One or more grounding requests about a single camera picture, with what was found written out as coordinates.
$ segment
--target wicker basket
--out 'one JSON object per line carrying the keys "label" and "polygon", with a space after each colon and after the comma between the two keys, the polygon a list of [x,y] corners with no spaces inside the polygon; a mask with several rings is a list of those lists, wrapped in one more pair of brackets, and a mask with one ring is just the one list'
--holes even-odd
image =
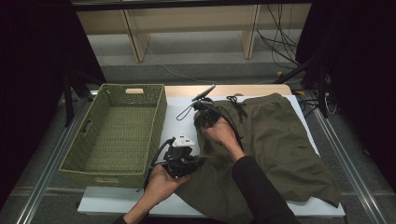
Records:
{"label": "wicker basket", "polygon": [[60,172],[84,187],[142,188],[159,148],[166,107],[163,85],[104,84]]}

